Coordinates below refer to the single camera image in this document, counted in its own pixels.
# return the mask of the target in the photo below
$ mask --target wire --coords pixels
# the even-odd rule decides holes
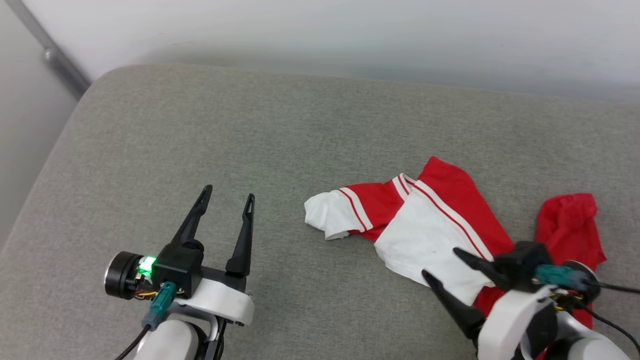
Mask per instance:
[[[606,282],[599,282],[599,281],[586,281],[586,282],[588,284],[599,286],[605,289],[624,291],[625,293],[640,294],[640,289],[628,288],[626,286],[620,286],[620,285],[607,284]]]
[[[575,305],[577,307],[581,308],[582,310],[585,310],[587,313],[589,313],[591,316],[593,316],[596,320],[611,326],[612,328],[616,329],[617,331],[622,332],[622,335],[626,336],[629,340],[631,340],[631,342],[636,347],[636,350],[638,351],[638,355],[640,356],[640,344],[638,343],[638,341],[631,334],[629,334],[625,329],[622,329],[620,326],[617,326],[616,324],[608,321],[607,319],[603,318],[602,316],[594,313],[593,310],[591,310],[587,305],[583,304],[581,301],[576,299],[575,296],[573,296],[573,295],[569,295],[569,296],[571,296],[571,298],[575,301]]]
[[[220,335],[218,339],[218,346],[213,353],[213,360],[220,360],[222,358],[222,352],[225,350],[225,329],[227,328],[227,322],[222,322],[222,328],[220,329]]]
[[[122,360],[127,355],[129,355],[129,352],[131,352],[131,350],[133,350],[133,348],[136,347],[136,345],[142,340],[142,338],[145,337],[145,335],[149,332],[149,329],[151,329],[151,325],[145,325],[142,328],[142,331],[140,332],[138,337],[131,344],[129,344],[129,346],[126,349],[124,349],[122,354],[118,355],[118,357],[116,357],[115,360]]]

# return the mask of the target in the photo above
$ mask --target gray sofa cushion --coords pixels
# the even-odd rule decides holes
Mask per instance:
[[[120,250],[155,254],[205,184],[197,238],[223,268],[256,196],[253,324],[225,359],[472,359],[425,287],[359,237],[323,241],[303,202],[349,183],[417,176],[435,155],[476,181],[511,238],[532,240],[542,202],[592,192],[609,260],[640,284],[640,108],[463,88],[153,65],[110,72],[79,103],[0,256],[0,357],[109,359],[146,302],[104,294]],[[640,336],[637,298],[601,315]],[[630,343],[597,324],[629,354]]]

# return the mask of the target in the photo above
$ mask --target cloth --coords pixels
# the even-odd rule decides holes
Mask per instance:
[[[555,265],[574,260],[595,272],[598,264],[607,259],[594,220],[597,212],[598,207],[590,193],[560,195],[542,204],[536,241],[547,246]],[[498,288],[485,287],[474,305],[488,316],[503,294]],[[593,318],[586,311],[575,310],[573,316],[586,327],[593,328]]]
[[[469,268],[454,253],[460,247],[493,260],[513,243],[462,169],[431,157],[396,216],[375,243],[391,271],[427,286],[422,269],[471,305],[485,285],[481,272]]]
[[[375,241],[404,204],[415,180],[400,174],[386,183],[348,185],[305,202],[305,222],[325,240],[361,234]]]
[[[491,261],[513,246],[471,177],[436,157],[418,181],[400,174],[384,184],[349,185],[311,197],[305,210],[306,223],[323,230],[325,239],[361,233],[377,240],[376,251],[391,271],[427,286],[421,276],[427,269],[468,305],[491,281],[453,248]]]

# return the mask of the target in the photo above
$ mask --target green led light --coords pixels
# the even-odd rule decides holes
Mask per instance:
[[[156,258],[154,258],[153,256],[145,257],[144,259],[142,259],[142,262],[138,266],[138,272],[146,277],[151,276],[151,271],[155,262]]]

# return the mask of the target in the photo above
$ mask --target teal connector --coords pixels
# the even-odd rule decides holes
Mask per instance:
[[[587,274],[566,266],[540,265],[536,268],[536,278],[545,285],[557,285],[577,291],[587,290],[584,283]]]
[[[165,282],[158,290],[156,297],[151,302],[151,306],[149,306],[149,311],[142,319],[142,327],[149,325],[151,326],[151,331],[156,330],[158,325],[168,316],[167,310],[169,310],[177,292],[178,288],[174,283]]]

